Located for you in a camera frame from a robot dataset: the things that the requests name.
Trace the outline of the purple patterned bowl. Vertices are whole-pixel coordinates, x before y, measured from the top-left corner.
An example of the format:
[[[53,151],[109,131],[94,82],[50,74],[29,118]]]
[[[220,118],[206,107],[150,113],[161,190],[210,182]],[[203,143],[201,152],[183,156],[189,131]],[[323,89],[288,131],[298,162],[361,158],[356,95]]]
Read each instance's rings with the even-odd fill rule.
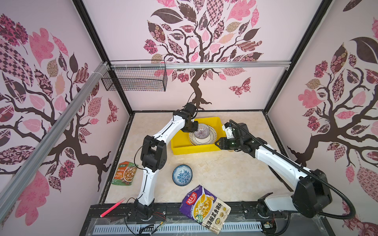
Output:
[[[206,124],[198,124],[197,131],[194,132],[194,136],[197,139],[204,140],[210,136],[210,128]]]

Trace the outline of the yellow dotted plate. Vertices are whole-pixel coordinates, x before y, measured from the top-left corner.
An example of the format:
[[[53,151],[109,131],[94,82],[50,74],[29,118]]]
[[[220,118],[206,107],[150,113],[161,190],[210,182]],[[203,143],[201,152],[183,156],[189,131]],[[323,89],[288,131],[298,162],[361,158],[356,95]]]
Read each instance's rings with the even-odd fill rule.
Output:
[[[217,133],[213,127],[209,126],[209,128],[210,128],[210,136],[204,140],[197,139],[194,136],[193,132],[189,133],[190,142],[195,146],[214,144],[217,139]]]

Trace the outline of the blue floral bowl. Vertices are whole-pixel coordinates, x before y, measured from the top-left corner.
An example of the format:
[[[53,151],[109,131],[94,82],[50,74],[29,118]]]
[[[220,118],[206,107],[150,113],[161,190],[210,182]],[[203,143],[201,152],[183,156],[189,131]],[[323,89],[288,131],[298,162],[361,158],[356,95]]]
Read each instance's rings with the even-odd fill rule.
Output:
[[[177,186],[186,186],[193,179],[193,171],[190,166],[182,164],[177,166],[172,173],[172,180]]]

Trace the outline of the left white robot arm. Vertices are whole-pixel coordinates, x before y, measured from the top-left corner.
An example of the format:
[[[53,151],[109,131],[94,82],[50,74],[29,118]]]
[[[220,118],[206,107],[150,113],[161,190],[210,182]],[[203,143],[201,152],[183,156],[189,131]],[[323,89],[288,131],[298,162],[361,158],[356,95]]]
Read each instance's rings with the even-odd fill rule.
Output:
[[[193,133],[198,130],[196,113],[197,107],[187,103],[183,109],[173,112],[170,121],[158,133],[145,136],[140,148],[143,179],[140,193],[134,203],[136,212],[142,219],[152,217],[157,175],[166,164],[167,145],[179,131]]]

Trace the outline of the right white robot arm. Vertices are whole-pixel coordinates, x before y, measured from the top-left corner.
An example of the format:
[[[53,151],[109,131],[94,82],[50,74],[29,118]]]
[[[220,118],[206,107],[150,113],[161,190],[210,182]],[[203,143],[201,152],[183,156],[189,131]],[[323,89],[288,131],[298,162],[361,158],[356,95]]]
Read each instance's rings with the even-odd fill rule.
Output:
[[[260,198],[265,211],[294,211],[312,218],[332,203],[331,191],[322,171],[312,171],[281,155],[265,140],[253,136],[244,123],[229,122],[222,129],[226,136],[215,142],[219,149],[249,154],[292,185],[294,192],[290,194],[268,193]]]

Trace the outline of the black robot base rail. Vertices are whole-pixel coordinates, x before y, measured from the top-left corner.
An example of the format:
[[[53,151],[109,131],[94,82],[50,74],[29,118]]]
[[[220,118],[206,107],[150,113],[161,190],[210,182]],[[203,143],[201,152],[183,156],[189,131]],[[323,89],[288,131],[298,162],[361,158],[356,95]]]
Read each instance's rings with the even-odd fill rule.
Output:
[[[333,236],[335,235],[328,220],[322,216],[306,218],[299,213],[276,211],[267,218],[262,218],[257,211],[256,202],[229,202],[231,212],[226,222],[260,222],[262,232],[231,233],[221,236]],[[96,225],[142,225],[197,223],[184,216],[179,203],[155,203],[150,219],[143,220],[137,213],[133,202],[122,203],[104,218],[100,215],[111,207],[110,204],[92,205],[84,221],[80,235],[92,236]]]

